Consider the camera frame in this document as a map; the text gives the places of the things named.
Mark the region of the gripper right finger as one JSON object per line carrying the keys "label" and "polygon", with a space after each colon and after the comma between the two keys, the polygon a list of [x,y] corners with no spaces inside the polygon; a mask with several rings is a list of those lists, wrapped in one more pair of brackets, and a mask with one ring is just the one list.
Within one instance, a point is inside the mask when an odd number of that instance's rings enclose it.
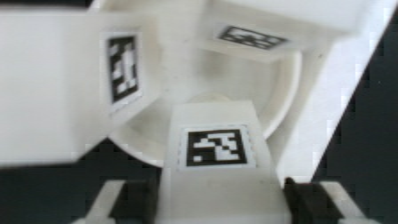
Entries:
{"label": "gripper right finger", "polygon": [[367,218],[335,181],[298,183],[284,179],[291,224],[380,224]]}

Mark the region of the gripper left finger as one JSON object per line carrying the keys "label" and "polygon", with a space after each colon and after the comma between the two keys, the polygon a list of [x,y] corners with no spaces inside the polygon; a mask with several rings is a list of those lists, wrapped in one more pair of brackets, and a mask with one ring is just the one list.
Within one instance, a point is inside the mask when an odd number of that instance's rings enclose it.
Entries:
{"label": "gripper left finger", "polygon": [[88,212],[71,224],[154,224],[158,184],[152,179],[104,182]]}

